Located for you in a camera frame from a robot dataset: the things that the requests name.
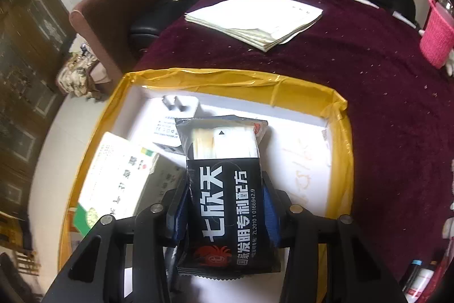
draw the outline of pink basket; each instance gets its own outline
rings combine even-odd
[[[454,46],[454,19],[447,12],[445,15],[440,14],[435,0],[428,2],[432,11],[419,48],[432,66],[441,68]]]

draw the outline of floor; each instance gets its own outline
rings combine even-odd
[[[46,292],[56,277],[60,230],[79,163],[106,102],[67,97],[41,150],[30,193],[33,247],[41,264],[39,285]]]

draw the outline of brown sofa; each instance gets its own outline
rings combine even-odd
[[[138,60],[128,46],[129,26],[157,1],[82,0],[71,11],[71,25],[104,65],[113,87]]]

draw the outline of maroon carpet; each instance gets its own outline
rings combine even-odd
[[[337,90],[353,132],[353,216],[400,277],[412,259],[430,261],[452,215],[454,85],[423,58],[417,32],[387,11],[353,0],[297,1],[322,8],[322,18],[267,53],[180,18],[136,70],[259,70]]]

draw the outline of wooden cabinet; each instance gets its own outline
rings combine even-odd
[[[0,0],[0,211],[25,215],[63,96],[55,76],[74,31],[60,0]]]

